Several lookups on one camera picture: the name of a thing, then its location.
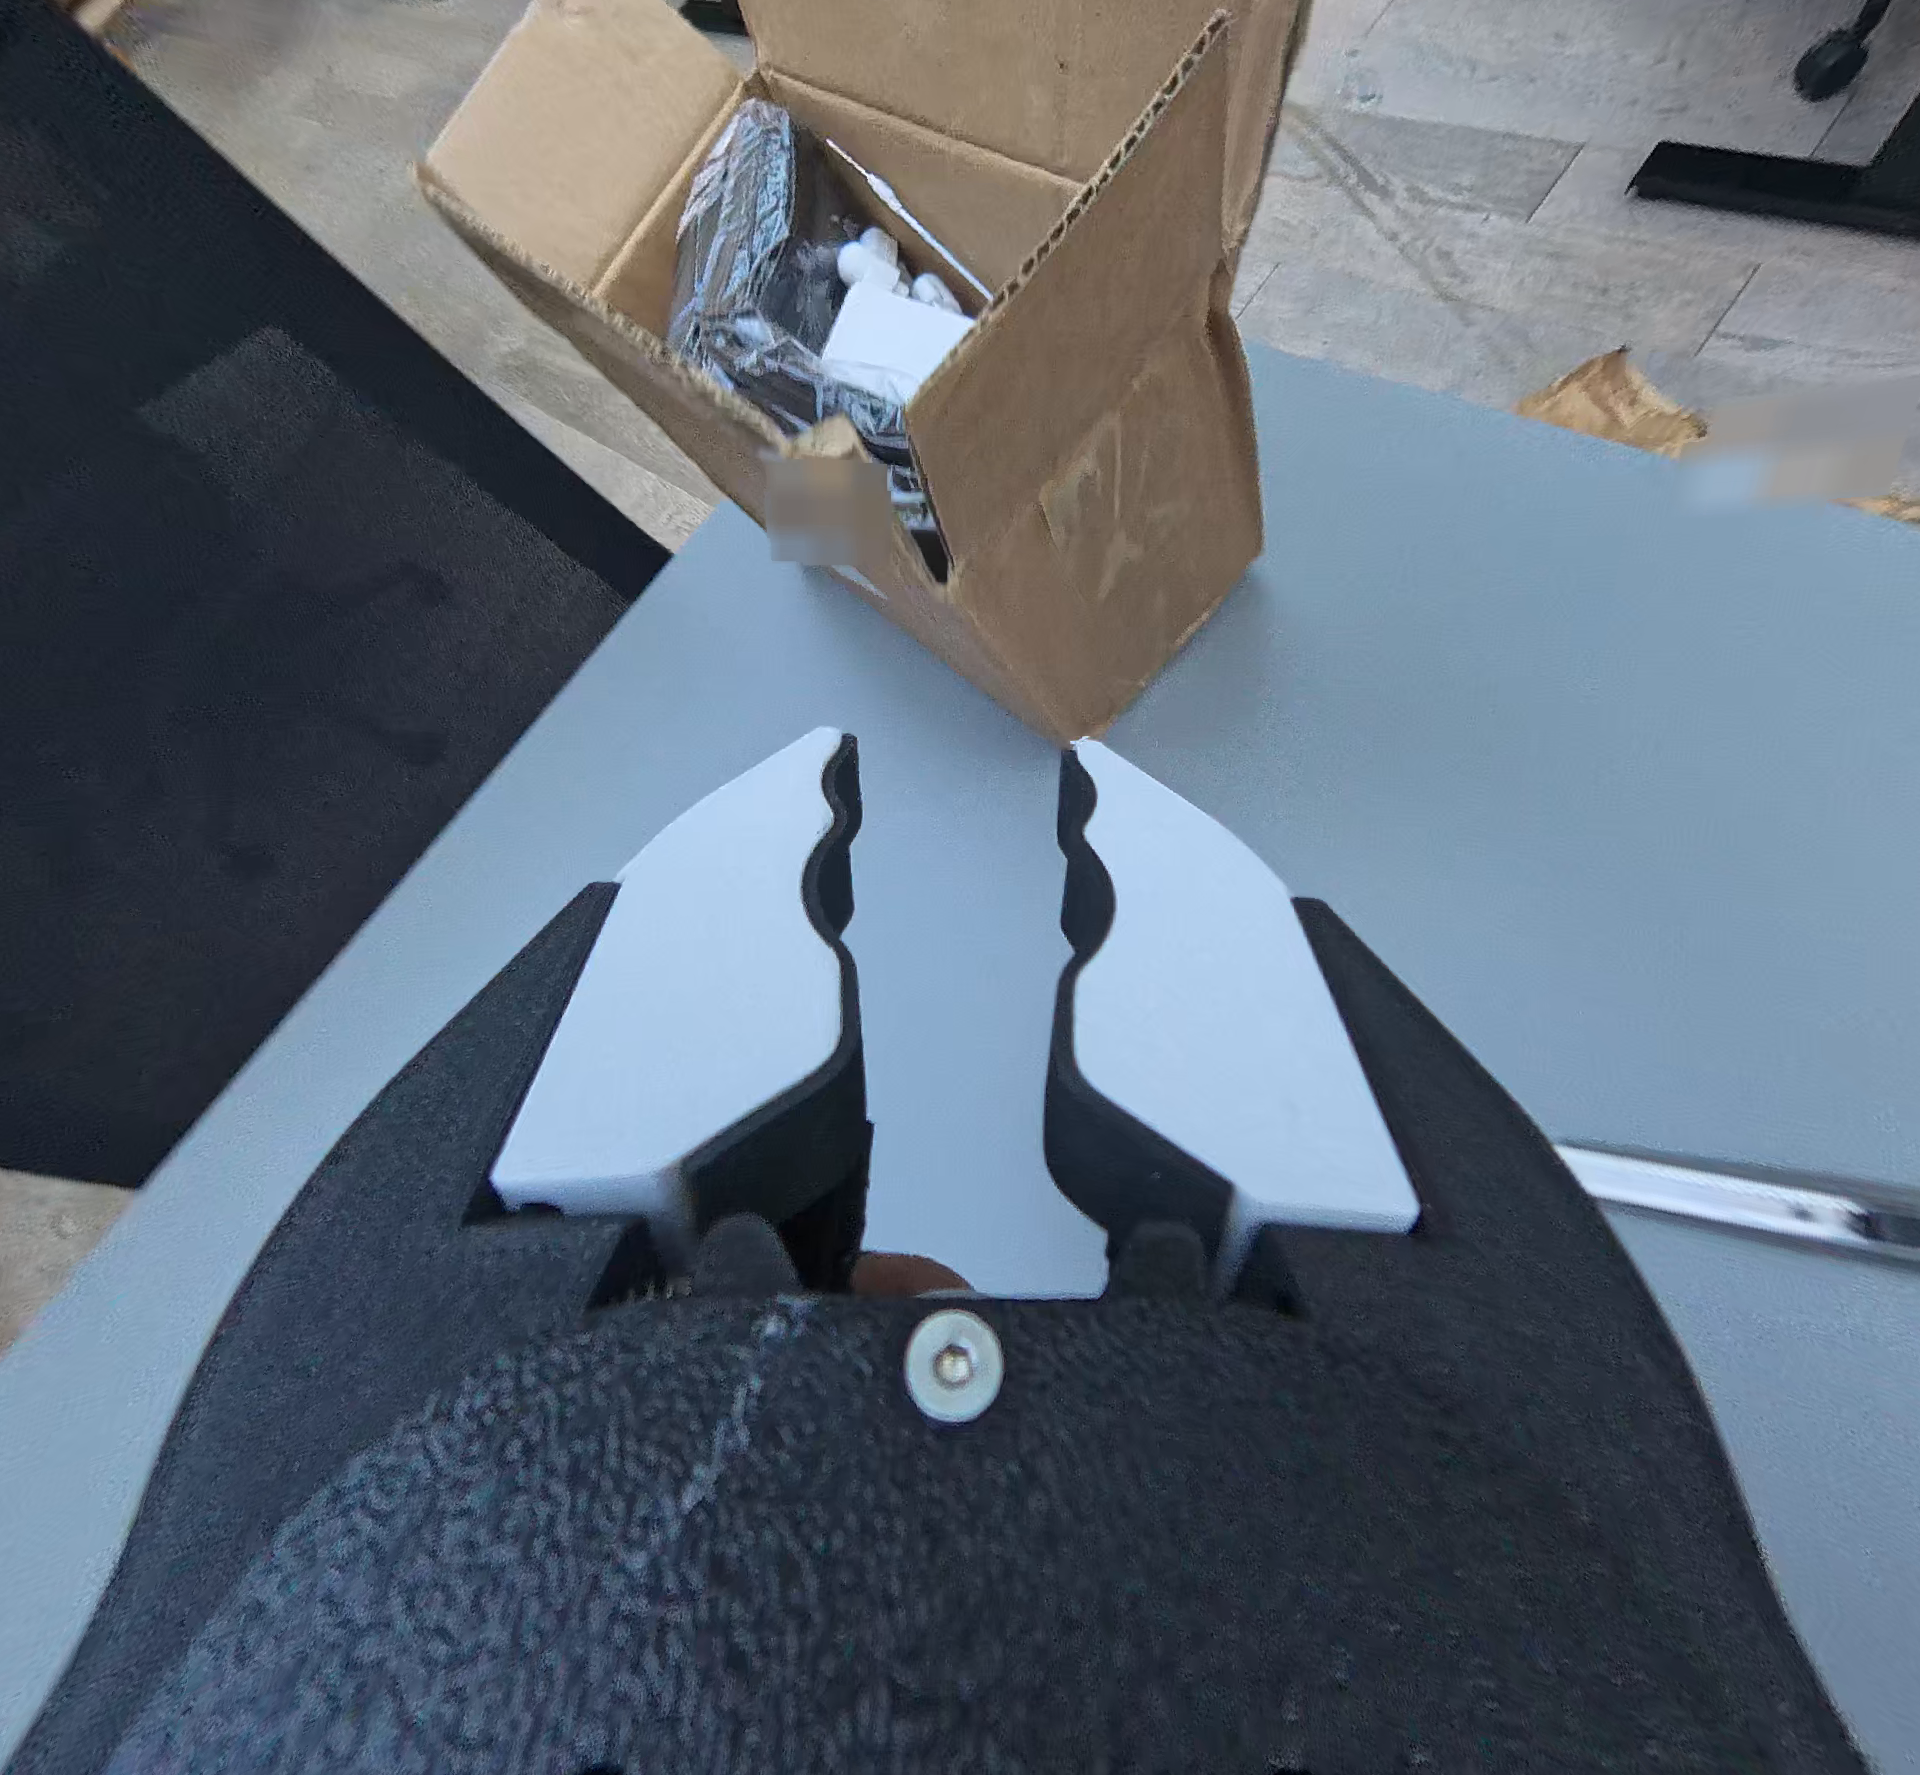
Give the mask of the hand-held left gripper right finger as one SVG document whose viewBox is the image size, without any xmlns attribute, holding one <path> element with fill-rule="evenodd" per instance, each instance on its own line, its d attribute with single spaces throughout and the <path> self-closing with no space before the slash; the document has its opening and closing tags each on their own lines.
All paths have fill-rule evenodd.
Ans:
<svg viewBox="0 0 1920 1775">
<path fill-rule="evenodd" d="M 1048 1171 L 1106 1233 L 1408 1233 L 1422 1203 L 1285 879 L 1097 739 L 1063 755 Z"/>
</svg>

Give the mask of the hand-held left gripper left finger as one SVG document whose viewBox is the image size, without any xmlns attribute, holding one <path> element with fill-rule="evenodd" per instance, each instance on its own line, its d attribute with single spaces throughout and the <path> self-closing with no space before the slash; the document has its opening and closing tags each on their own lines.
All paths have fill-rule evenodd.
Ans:
<svg viewBox="0 0 1920 1775">
<path fill-rule="evenodd" d="M 848 947 L 848 731 L 806 731 L 637 851 L 492 1161 L 566 1215 L 796 1215 L 872 1127 Z"/>
</svg>

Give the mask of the metal utility knife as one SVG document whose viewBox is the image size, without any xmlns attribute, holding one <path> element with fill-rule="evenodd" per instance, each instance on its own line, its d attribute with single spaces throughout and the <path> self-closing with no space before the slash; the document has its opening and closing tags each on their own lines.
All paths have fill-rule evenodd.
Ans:
<svg viewBox="0 0 1920 1775">
<path fill-rule="evenodd" d="M 1914 1187 L 1580 1143 L 1555 1143 L 1555 1151 L 1582 1189 L 1613 1211 L 1919 1267 Z"/>
</svg>

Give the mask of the brown cardboard box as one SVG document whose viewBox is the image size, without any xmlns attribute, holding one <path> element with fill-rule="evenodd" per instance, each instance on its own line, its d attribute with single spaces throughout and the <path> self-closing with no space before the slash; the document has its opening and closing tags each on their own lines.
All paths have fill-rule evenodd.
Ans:
<svg viewBox="0 0 1920 1775">
<path fill-rule="evenodd" d="M 417 167 L 425 199 L 772 527 L 882 465 L 668 343 L 677 239 L 752 101 L 966 301 L 902 411 L 904 519 L 842 575 L 1036 731 L 1103 731 L 1262 549 L 1232 297 L 1315 0 L 739 0 L 743 73 L 666 0 L 532 0 Z"/>
</svg>

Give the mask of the grey desk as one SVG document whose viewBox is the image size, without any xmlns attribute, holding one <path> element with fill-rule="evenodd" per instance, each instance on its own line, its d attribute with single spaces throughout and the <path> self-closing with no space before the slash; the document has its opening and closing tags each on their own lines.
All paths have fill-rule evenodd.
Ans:
<svg viewBox="0 0 1920 1775">
<path fill-rule="evenodd" d="M 1916 529 L 1253 351 L 1265 551 L 1106 743 L 1550 1139 L 1916 1189 Z M 1059 751 L 715 513 L 4 1355 L 4 1750 L 331 1143 L 589 881 L 818 725 L 867 815 L 870 1235 L 1090 1293 L 1043 1089 Z"/>
</svg>

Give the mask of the small white box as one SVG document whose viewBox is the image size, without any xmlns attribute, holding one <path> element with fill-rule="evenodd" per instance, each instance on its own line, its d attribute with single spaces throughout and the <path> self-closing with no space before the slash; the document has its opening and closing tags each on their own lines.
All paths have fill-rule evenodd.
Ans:
<svg viewBox="0 0 1920 1775">
<path fill-rule="evenodd" d="M 820 363 L 844 385 L 906 401 L 973 327 L 965 313 L 861 281 L 846 291 L 828 327 Z"/>
</svg>

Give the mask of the black plastic-wrapped item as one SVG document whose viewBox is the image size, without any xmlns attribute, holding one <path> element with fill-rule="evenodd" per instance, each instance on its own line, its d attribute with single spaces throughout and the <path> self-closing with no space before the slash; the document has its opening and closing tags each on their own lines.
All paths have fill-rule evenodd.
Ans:
<svg viewBox="0 0 1920 1775">
<path fill-rule="evenodd" d="M 949 541 L 906 425 L 917 395 L 898 401 L 844 385 L 825 373 L 820 349 L 861 281 L 977 319 L 945 273 L 911 261 L 848 175 L 837 145 L 786 107 L 745 99 L 691 179 L 666 343 L 791 439 L 846 421 L 885 469 L 893 511 L 943 581 Z"/>
</svg>

